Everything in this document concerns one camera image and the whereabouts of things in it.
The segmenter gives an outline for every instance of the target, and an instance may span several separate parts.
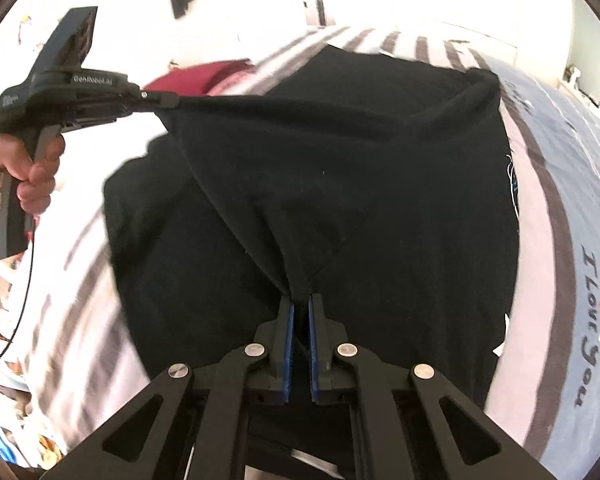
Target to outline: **striped bedsheet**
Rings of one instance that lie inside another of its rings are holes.
[[[486,412],[559,480],[579,480],[600,454],[600,122],[470,44],[373,28],[309,30],[254,60],[255,72],[222,93],[264,94],[327,44],[500,76],[520,189],[520,255]],[[17,337],[34,403],[68,448],[148,383],[116,293],[100,187],[70,186],[36,234],[32,292]],[[27,260],[20,269],[11,301],[22,300]],[[591,282],[595,290],[585,290]]]

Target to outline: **black garment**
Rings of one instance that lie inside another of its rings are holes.
[[[105,188],[107,224],[133,223],[157,196],[129,200],[125,184],[166,160],[190,169],[170,208],[155,210],[151,238],[132,240],[141,258],[109,227],[149,375],[250,342],[280,294],[302,325],[320,292],[352,342],[392,364],[429,363],[482,407],[518,259],[499,103],[490,72],[327,47],[264,97],[196,98],[161,114],[162,162],[127,164]],[[258,410],[250,431],[347,463],[346,412],[310,406],[299,359],[292,402]]]

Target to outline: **round metal bolt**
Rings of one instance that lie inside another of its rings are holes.
[[[251,343],[244,347],[244,353],[249,357],[260,357],[264,354],[264,346],[260,343]]]
[[[430,379],[433,377],[435,371],[429,365],[416,365],[413,369],[413,373],[415,373],[418,378]]]
[[[181,379],[183,377],[186,377],[188,373],[189,373],[189,367],[182,363],[179,363],[176,365],[171,365],[169,367],[169,375],[170,375],[170,377],[173,377],[174,379]]]
[[[353,357],[358,353],[358,347],[351,343],[343,343],[338,346],[338,354],[342,357]]]

